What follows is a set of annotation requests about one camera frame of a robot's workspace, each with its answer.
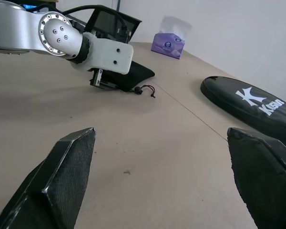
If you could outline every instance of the purple tissue box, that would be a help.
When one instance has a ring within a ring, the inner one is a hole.
[[[180,59],[185,41],[173,33],[157,33],[154,36],[152,51]]]

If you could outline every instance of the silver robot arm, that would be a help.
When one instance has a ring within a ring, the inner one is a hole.
[[[60,13],[31,13],[0,0],[0,53],[29,51],[68,59],[78,70],[97,68],[121,74],[128,73],[133,57],[132,46],[81,34]]]

